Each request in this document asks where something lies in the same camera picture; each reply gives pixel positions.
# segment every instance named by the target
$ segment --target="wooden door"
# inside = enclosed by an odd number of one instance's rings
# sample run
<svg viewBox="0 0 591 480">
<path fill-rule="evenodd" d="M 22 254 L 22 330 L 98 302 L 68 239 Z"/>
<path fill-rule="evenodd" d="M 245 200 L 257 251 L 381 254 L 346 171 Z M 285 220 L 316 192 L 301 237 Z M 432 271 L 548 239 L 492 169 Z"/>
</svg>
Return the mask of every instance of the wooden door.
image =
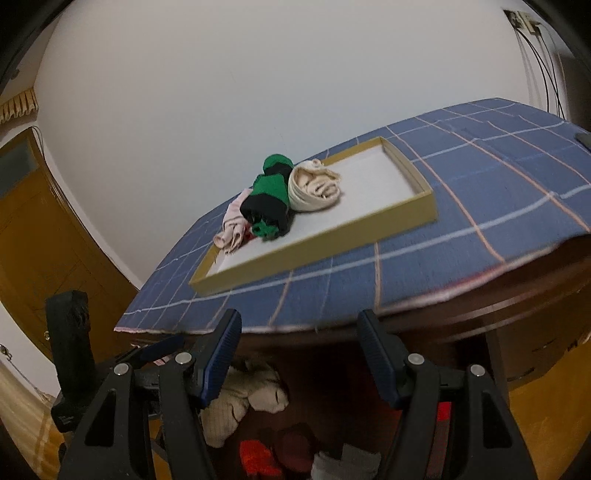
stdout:
<svg viewBox="0 0 591 480">
<path fill-rule="evenodd" d="M 27 129 L 0 149 L 0 301 L 50 359 L 45 300 L 73 289 L 88 294 L 95 360 L 128 348 L 113 328 L 137 290 L 80 223 Z"/>
</svg>

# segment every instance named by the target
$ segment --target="green and black sock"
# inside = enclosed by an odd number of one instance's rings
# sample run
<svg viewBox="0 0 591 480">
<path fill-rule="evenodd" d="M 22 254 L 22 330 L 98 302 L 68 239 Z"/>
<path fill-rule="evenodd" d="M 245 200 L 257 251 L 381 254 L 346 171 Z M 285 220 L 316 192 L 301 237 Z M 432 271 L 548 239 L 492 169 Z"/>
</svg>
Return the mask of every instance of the green and black sock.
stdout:
<svg viewBox="0 0 591 480">
<path fill-rule="evenodd" d="M 290 199 L 287 182 L 293 163 L 284 155 L 265 159 L 262 170 L 252 186 L 252 193 L 242 202 L 240 212 L 252 224 L 252 233 L 263 238 L 285 235 L 290 223 Z"/>
</svg>

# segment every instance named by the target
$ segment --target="pile of clothes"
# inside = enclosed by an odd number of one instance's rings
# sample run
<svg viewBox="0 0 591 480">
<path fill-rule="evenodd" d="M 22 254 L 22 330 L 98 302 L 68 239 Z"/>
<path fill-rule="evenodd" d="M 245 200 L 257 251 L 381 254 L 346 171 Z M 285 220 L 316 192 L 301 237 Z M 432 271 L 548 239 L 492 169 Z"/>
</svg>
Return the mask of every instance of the pile of clothes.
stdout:
<svg viewBox="0 0 591 480">
<path fill-rule="evenodd" d="M 294 166 L 286 156 L 274 154 L 265 159 L 262 170 L 252 188 L 230 203 L 222 232 L 213 238 L 214 244 L 227 254 L 255 236 L 283 236 L 296 212 L 316 212 L 339 199 L 340 176 L 320 160 Z"/>
</svg>

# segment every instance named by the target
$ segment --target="tablecloth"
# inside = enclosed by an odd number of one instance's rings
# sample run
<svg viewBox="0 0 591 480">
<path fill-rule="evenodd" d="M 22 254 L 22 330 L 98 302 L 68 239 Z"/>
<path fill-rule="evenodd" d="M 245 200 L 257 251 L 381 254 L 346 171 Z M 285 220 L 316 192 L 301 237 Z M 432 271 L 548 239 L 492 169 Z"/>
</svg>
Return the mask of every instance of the tablecloth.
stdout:
<svg viewBox="0 0 591 480">
<path fill-rule="evenodd" d="M 178 241 L 117 324 L 124 332 L 211 331 L 227 308 L 244 332 L 289 332 L 447 300 L 548 253 L 591 225 L 591 154 L 581 128 L 509 100 L 463 103 L 396 122 L 373 137 L 398 147 L 431 184 L 439 219 L 372 245 L 229 292 L 200 297 L 189 279 L 231 200 Z"/>
</svg>

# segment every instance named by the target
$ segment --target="cardboard tray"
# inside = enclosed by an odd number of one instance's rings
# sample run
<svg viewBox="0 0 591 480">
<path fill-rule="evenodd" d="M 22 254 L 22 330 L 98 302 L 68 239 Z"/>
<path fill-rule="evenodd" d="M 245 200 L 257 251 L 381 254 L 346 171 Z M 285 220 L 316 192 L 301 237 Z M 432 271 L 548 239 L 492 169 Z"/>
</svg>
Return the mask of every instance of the cardboard tray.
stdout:
<svg viewBox="0 0 591 480">
<path fill-rule="evenodd" d="M 256 238 L 235 253 L 209 248 L 190 285 L 201 296 L 377 242 L 437 219 L 433 190 L 404 154 L 377 137 L 324 160 L 342 176 L 339 202 L 296 213 L 285 236 Z"/>
</svg>

